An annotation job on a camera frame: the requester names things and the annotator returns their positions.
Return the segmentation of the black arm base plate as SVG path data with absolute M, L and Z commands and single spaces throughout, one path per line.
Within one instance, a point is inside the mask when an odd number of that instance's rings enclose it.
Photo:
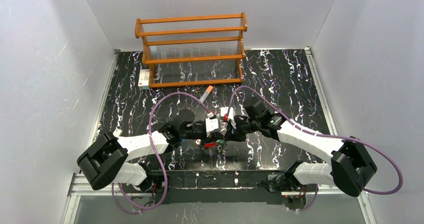
M 163 204 L 263 202 L 303 208 L 316 187 L 290 189 L 283 186 L 282 171 L 169 171 Z

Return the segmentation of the red white keyring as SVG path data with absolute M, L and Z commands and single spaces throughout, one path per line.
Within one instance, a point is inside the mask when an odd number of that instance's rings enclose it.
M 215 147 L 215 146 L 217 146 L 217 143 L 216 143 L 216 142 L 212 142 L 212 143 L 205 143 L 205 144 L 203 145 L 203 148 L 204 148 L 204 149 L 209 149 L 209 148 L 212 148 L 212 147 Z

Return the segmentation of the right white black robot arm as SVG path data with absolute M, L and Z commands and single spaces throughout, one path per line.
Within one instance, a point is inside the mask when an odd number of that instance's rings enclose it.
M 243 142 L 248 134 L 258 131 L 322 160 L 321 163 L 296 161 L 282 174 L 270 175 L 258 183 L 269 192 L 295 191 L 309 184 L 324 184 L 357 197 L 378 170 L 366 148 L 356 141 L 323 137 L 320 132 L 296 127 L 292 120 L 277 112 L 271 113 L 257 97 L 247 99 L 243 106 L 247 116 L 234 115 L 233 108 L 221 108 L 220 115 L 228 123 L 225 141 Z

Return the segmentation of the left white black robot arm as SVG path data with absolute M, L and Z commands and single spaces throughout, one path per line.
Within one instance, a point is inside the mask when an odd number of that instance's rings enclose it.
M 148 192 L 161 185 L 164 176 L 153 173 L 145 164 L 131 163 L 131 160 L 171 152 L 185 139 L 200 140 L 206 147 L 216 146 L 224 139 L 219 122 L 213 113 L 205 120 L 195 121 L 195 114 L 184 109 L 152 134 L 117 137 L 106 132 L 78 157 L 77 165 L 93 190 L 103 189 L 111 183 L 126 183 Z

